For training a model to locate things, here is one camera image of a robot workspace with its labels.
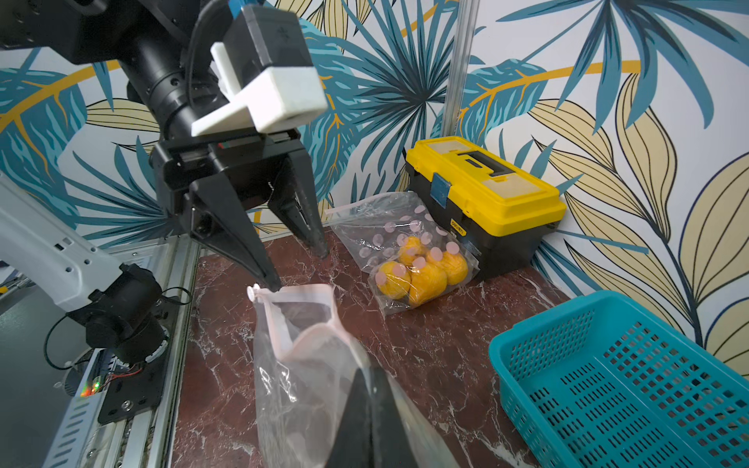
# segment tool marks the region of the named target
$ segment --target red marble surface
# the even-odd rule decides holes
[[[461,467],[536,467],[500,406],[488,345],[567,297],[526,268],[383,318],[353,258],[327,232],[330,256],[310,258],[293,237],[267,244],[285,285],[335,285],[339,314],[434,425]],[[255,422],[255,310],[241,267],[203,257],[172,460],[175,468],[262,467]]]

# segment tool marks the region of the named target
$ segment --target toolbox label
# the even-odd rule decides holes
[[[461,235],[466,235],[466,230],[461,227],[454,219],[450,219],[450,225]]]

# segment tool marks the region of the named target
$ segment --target vertical metal pole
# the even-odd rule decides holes
[[[476,27],[476,17],[479,13],[480,0],[460,0],[458,7],[458,21],[455,26],[455,47],[452,50],[450,74],[447,79],[447,95],[442,114],[442,135],[455,135],[455,125],[458,123],[458,112],[463,100],[463,87],[468,74],[468,59],[470,47],[473,43],[473,29]]]

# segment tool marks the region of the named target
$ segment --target empty plastic bag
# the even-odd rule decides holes
[[[368,375],[367,353],[341,325],[329,285],[276,293],[255,285],[247,294],[258,316],[253,359],[265,466],[325,467],[354,375],[359,369]],[[398,384],[388,381],[417,466],[456,467],[434,428]]]

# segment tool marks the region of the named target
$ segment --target plastic bag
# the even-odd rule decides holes
[[[253,359],[265,466],[324,467],[354,375],[369,369],[369,358],[341,325],[329,285],[290,286],[276,293],[255,285],[247,295],[258,316]],[[434,428],[389,381],[419,466],[456,467]]]
[[[440,228],[414,192],[388,192],[326,211],[384,315],[412,309],[468,283],[479,262]]]

